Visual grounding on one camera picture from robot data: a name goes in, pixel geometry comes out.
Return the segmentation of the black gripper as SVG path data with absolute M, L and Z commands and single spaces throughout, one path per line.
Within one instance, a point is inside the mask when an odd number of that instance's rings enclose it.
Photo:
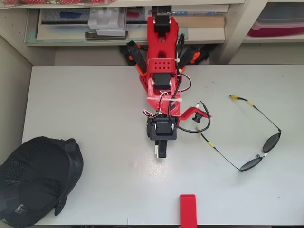
M 165 114 L 147 119 L 147 135 L 155 141 L 155 154 L 157 158 L 167 157 L 167 140 L 177 139 L 177 127 L 172 123 L 178 123 L 177 117 L 171 120 Z

